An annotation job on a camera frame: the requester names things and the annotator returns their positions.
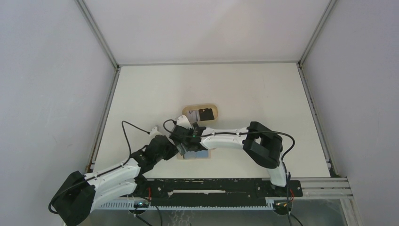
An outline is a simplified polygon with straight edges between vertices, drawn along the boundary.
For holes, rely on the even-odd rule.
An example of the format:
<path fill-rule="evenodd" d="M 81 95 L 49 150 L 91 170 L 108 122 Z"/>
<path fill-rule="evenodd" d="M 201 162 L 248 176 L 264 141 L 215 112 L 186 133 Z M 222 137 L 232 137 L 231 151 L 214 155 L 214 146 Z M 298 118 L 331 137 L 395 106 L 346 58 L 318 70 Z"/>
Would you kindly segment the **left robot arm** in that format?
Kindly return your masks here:
<path fill-rule="evenodd" d="M 121 163 L 99 172 L 71 173 L 52 197 L 48 210 L 59 215 L 66 225 L 77 226 L 109 201 L 123 195 L 144 195 L 147 183 L 143 174 L 177 153 L 177 147 L 166 136 L 156 135 Z"/>

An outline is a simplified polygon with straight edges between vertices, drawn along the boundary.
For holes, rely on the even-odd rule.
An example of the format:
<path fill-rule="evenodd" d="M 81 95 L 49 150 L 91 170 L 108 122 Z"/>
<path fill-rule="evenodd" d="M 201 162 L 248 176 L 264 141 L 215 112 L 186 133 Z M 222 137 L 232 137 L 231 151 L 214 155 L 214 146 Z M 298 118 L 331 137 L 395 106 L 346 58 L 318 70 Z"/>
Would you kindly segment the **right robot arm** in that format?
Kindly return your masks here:
<path fill-rule="evenodd" d="M 259 122 L 252 121 L 240 129 L 213 129 L 210 127 L 176 122 L 169 138 L 177 146 L 181 155 L 189 151 L 203 151 L 217 148 L 243 150 L 257 165 L 266 168 L 272 183 L 272 191 L 284 196 L 290 191 L 288 175 L 281 163 L 283 138 L 285 135 L 268 129 Z"/>

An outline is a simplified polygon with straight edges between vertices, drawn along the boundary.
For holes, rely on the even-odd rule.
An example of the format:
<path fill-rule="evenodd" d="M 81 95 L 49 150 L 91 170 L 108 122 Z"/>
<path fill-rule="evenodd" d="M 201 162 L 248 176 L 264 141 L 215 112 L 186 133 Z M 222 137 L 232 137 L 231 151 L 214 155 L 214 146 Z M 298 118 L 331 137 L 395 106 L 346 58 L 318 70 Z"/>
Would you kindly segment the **beige leather card holder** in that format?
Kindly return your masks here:
<path fill-rule="evenodd" d="M 208 150 L 208 151 L 209 151 L 209 157 L 207 159 L 211 158 L 211 150 Z M 179 160 L 201 160 L 201 159 L 206 159 L 206 158 L 196 158 L 196 152 L 195 151 L 186 152 L 184 155 L 181 155 L 180 153 L 177 153 L 177 158 Z"/>

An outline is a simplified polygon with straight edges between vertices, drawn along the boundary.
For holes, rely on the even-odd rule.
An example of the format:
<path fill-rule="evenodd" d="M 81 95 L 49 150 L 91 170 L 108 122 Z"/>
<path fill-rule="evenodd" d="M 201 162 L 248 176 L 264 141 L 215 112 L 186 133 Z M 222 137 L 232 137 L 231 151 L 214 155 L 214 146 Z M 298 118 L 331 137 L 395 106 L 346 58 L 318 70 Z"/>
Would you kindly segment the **blue grey credit card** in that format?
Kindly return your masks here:
<path fill-rule="evenodd" d="M 196 158 L 208 158 L 209 157 L 209 151 L 208 150 L 201 150 L 196 152 Z"/>

